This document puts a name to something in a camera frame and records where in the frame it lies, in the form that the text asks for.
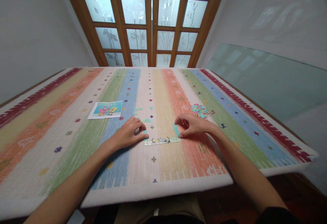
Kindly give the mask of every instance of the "yellow stripe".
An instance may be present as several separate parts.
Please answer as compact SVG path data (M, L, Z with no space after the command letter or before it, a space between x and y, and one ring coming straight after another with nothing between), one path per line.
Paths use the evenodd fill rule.
M71 89L83 76L89 73L88 68L84 68L67 81L64 85L60 85L45 97L40 99L36 104L32 105L25 112L14 118L9 124L0 130L0 151L2 151L11 140L19 135L27 128L35 119L37 119L44 111L46 111L54 102L62 97L69 89Z
M156 105L157 131L159 137L174 137L175 115L171 109L167 86L161 70L153 71L153 92ZM155 145L160 146L160 180L177 180L190 178L190 171L186 166L181 142Z
M165 80L161 73L161 70L153 71L153 92L154 92L154 102L156 105L157 114L157 128L158 136L165 137L175 137L176 133L174 131L175 116L171 109L171 103L169 99L169 94L166 89Z

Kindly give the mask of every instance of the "green stripe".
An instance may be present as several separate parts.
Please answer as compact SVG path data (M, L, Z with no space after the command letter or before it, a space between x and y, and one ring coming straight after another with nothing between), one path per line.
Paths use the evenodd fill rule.
M237 142L240 146L239 149L245 154L248 159L250 159L259 169L261 168L271 168L274 163L271 162L264 153L256 146L250 137L246 134L243 128L238 124L238 122L225 110L225 108L220 104L219 101L211 94L211 92L205 87L204 84L189 70L183 69L183 76L187 75L185 79L194 89L198 98L202 101L203 105L208 111L214 110L215 114L210 116L215 121L216 125L220 126L222 123L228 126L225 129L221 129L222 132L232 141Z
M127 68L119 69L113 73L114 77L104 87L98 101L116 101L127 70ZM58 163L58 168L53 169L49 174L51 177L45 183L41 195L50 194L94 153L100 144L107 123L107 119L84 119L60 163Z

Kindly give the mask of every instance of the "hand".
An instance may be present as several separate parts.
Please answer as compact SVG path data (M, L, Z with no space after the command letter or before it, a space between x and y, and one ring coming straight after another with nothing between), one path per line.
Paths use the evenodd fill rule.
M136 129L139 129L140 134L135 135ZM148 134L143 134L143 132L141 132L143 130L146 130L144 123L142 123L139 118L132 116L112 137L108 139L108 141L114 144L115 150L119 150L128 147L137 141L149 138Z
M200 118L197 115L181 113L175 120L175 124L182 125L187 129L179 134L179 138L186 137L191 134L210 132L213 128L219 129L215 124Z

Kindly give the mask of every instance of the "table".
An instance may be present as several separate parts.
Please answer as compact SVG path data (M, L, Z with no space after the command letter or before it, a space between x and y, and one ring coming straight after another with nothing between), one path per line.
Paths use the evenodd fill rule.
M118 100L120 118L87 120L95 102ZM183 130L174 128L178 114L198 108L266 176L301 171L318 156L209 70L68 68L0 109L0 220L29 215L133 114L151 120L145 124L152 142L176 137ZM151 142L112 155L81 206L233 183L209 136Z

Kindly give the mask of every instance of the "left hand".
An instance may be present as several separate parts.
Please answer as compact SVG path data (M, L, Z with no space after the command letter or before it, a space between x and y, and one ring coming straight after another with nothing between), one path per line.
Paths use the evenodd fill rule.
M139 128L139 134L135 135L135 130ZM148 134L143 134L143 130L146 130L146 126L141 122L139 118L132 116L126 123L108 139L110 143L113 143L115 150L119 150L124 147L128 147L137 141L149 138Z

